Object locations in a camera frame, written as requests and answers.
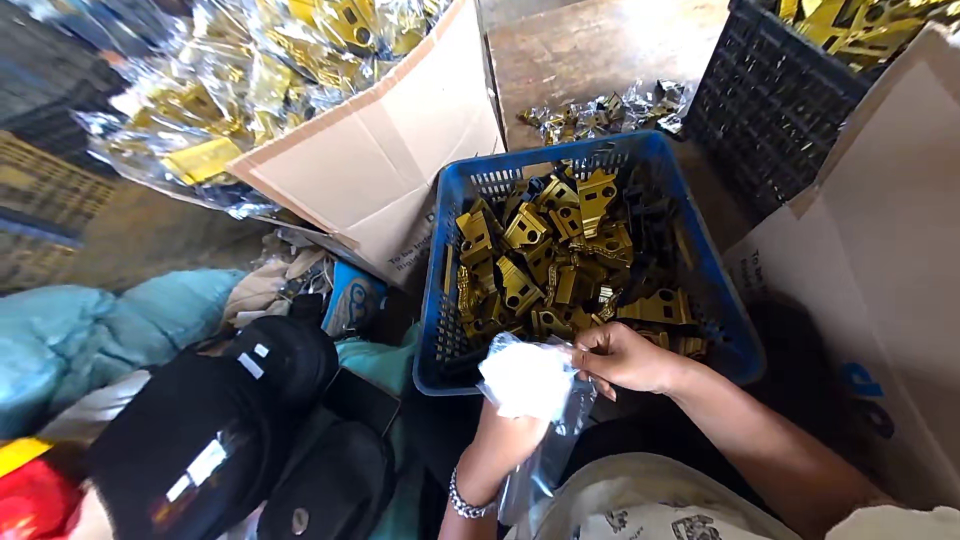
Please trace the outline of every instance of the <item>blue plastic basket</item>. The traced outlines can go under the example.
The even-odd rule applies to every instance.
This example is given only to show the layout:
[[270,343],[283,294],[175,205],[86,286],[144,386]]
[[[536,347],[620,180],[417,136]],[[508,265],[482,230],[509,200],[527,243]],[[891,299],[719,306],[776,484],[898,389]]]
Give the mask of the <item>blue plastic basket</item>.
[[467,341],[457,321],[457,268],[463,235],[457,216],[477,197],[496,202],[507,197],[522,169],[546,161],[573,160],[575,175],[598,167],[632,171],[643,164],[653,182],[677,201],[684,236],[694,267],[680,275],[690,294],[690,308],[713,340],[705,363],[737,384],[762,377],[766,358],[756,330],[747,317],[720,257],[710,240],[703,216],[681,176],[666,138],[656,132],[582,140],[569,144],[498,154],[451,163],[440,174],[436,231],[422,308],[420,344],[414,359],[414,383],[429,396],[476,394],[479,372],[475,364],[487,353]]

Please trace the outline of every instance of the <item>blue cloth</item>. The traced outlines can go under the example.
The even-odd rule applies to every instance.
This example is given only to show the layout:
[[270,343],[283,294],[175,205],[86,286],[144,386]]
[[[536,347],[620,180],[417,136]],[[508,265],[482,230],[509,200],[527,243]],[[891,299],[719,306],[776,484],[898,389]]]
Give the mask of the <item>blue cloth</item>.
[[88,392],[209,337],[245,275],[173,272],[119,298],[55,285],[0,299],[0,439],[28,435]]
[[[359,339],[341,341],[337,343],[340,365],[399,396],[403,387],[410,383],[419,329],[419,323],[412,326],[404,334],[399,347]],[[371,540],[416,540],[420,534],[420,490],[424,469],[406,452],[402,420],[397,418],[390,429],[396,456],[396,491],[371,534]]]

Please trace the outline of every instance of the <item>silver bracelet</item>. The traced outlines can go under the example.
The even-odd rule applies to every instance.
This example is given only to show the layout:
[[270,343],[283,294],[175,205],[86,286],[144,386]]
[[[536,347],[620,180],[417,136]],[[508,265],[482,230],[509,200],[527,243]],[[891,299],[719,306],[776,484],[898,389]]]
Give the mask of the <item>silver bracelet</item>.
[[476,520],[486,516],[488,511],[495,508],[496,498],[486,506],[473,506],[464,501],[463,497],[460,496],[460,492],[457,491],[457,468],[454,467],[453,475],[450,476],[450,503],[453,504],[453,509],[456,510],[458,516],[469,520]]

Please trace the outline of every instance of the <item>black bag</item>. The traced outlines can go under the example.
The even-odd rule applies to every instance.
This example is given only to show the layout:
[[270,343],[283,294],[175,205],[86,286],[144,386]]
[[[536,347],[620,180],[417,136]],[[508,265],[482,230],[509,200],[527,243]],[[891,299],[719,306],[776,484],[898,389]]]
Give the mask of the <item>black bag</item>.
[[260,517],[261,540],[364,539],[394,495],[394,452],[372,428],[323,407],[300,432],[297,449]]
[[263,317],[224,356],[189,349],[157,370],[87,454],[114,536],[212,540],[246,518],[337,365],[319,329]]

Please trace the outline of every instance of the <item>cardboard box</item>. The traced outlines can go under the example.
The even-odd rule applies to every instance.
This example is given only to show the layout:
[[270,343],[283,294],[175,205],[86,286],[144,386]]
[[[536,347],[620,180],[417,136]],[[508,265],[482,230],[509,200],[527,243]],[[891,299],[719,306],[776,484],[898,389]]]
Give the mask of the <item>cardboard box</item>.
[[454,0],[391,74],[228,170],[322,229],[320,245],[417,292],[438,171],[503,152],[485,61],[474,0]]
[[803,304],[876,435],[884,486],[960,507],[960,40],[927,28],[851,114],[818,183],[724,261]]

